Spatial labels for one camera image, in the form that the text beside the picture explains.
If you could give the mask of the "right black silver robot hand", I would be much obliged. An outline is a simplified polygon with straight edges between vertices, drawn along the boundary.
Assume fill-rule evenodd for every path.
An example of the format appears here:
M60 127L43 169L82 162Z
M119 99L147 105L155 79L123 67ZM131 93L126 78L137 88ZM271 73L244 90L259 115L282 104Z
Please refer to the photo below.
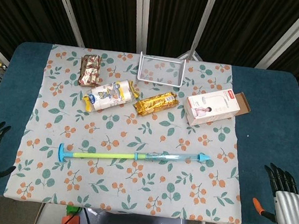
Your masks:
M272 189L275 213L266 211L259 200L253 198L255 210L276 224L299 224L299 193L293 176L273 163L264 168Z

